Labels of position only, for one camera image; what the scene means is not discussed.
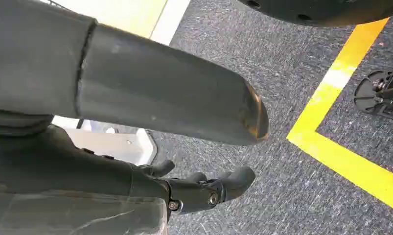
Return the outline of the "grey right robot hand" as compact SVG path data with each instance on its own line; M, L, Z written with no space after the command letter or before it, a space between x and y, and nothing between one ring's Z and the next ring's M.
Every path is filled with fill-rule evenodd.
M160 235L171 214L213 209L255 180L247 166L167 178L80 148L55 116L234 145L268 115L239 74L38 0L0 0L0 235Z

